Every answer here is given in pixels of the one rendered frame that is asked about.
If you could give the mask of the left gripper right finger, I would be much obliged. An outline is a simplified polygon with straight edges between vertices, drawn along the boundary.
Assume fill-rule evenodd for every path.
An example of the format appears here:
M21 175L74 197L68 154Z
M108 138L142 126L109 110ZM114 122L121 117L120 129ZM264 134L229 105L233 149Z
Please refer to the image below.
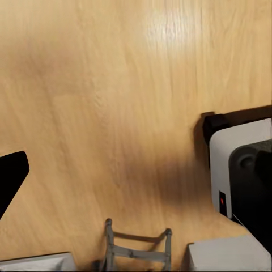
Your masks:
M254 171L272 196L272 153L259 151L254 164Z

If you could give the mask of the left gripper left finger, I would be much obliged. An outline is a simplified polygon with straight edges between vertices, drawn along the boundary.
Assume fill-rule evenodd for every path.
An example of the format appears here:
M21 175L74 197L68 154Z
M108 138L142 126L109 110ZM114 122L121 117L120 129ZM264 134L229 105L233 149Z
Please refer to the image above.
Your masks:
M0 157L0 219L29 173L24 151Z

